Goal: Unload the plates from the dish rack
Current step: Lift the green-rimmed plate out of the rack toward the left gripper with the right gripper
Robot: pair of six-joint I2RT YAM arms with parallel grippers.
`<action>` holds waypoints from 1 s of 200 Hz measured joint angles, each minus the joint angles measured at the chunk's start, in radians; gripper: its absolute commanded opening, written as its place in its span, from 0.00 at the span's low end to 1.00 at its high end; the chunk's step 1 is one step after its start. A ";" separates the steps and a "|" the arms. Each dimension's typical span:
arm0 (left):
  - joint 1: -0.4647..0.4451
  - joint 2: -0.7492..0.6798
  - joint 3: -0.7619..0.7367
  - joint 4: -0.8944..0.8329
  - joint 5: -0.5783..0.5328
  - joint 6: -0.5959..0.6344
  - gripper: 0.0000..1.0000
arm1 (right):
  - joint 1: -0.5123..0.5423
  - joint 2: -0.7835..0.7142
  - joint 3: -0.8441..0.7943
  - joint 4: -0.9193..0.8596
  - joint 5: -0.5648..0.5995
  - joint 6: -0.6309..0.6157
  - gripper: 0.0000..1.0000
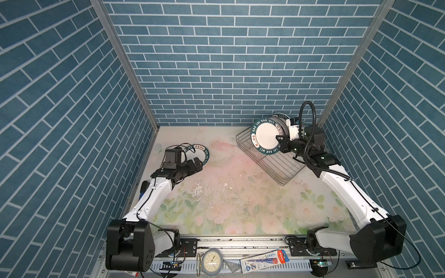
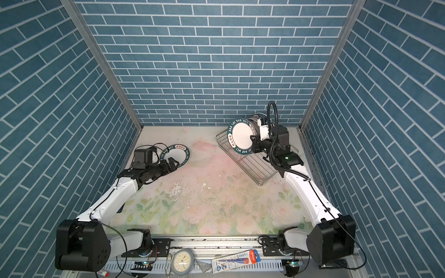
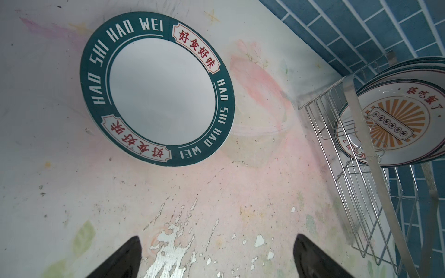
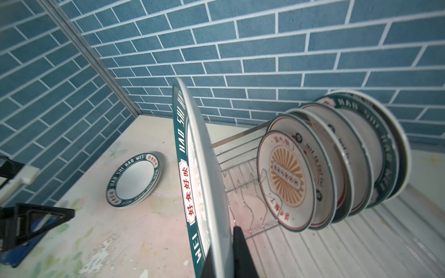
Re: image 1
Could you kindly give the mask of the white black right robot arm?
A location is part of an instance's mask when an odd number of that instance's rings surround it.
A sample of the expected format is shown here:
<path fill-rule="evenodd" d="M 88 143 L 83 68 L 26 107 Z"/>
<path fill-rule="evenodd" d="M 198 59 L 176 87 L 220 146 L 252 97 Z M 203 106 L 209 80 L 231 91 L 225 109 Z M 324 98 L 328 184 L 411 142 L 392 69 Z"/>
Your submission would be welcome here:
<path fill-rule="evenodd" d="M 307 168 L 331 188 L 358 227 L 352 234 L 327 227 L 309 230 L 306 239 L 309 252 L 316 253 L 321 249 L 346 251 L 365 265 L 402 253 L 406 240 L 405 220 L 399 215 L 390 215 L 372 200 L 334 155 L 322 151 L 310 139 L 291 140 L 289 136 L 277 136 L 276 139 L 282 153 L 292 152 L 301 157 Z"/>

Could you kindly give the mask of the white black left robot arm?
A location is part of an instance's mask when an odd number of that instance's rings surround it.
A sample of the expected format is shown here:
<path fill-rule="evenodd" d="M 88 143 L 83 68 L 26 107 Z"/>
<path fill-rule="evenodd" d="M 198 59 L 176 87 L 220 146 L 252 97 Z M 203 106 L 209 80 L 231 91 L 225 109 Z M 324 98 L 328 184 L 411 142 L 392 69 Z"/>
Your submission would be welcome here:
<path fill-rule="evenodd" d="M 154 218 L 175 185 L 202 169 L 203 162 L 193 158 L 183 163 L 164 163 L 151 175 L 148 188 L 134 208 L 108 226 L 108 270 L 147 272 L 156 256 L 166 251 L 176 254 L 180 248 L 179 231 L 159 227 Z"/>

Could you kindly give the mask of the metal wire dish rack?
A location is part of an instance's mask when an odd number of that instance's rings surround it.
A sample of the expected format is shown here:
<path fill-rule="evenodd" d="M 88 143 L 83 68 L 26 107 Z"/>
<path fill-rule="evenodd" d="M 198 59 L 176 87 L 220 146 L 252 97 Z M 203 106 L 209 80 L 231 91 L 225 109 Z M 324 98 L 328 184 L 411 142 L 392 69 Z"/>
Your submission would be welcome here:
<path fill-rule="evenodd" d="M 287 184 L 305 166 L 293 158 L 291 153 L 278 152 L 266 155 L 259 152 L 251 142 L 250 129 L 246 128 L 236 135 L 238 147 L 252 158 L 268 175 L 280 185 Z"/>

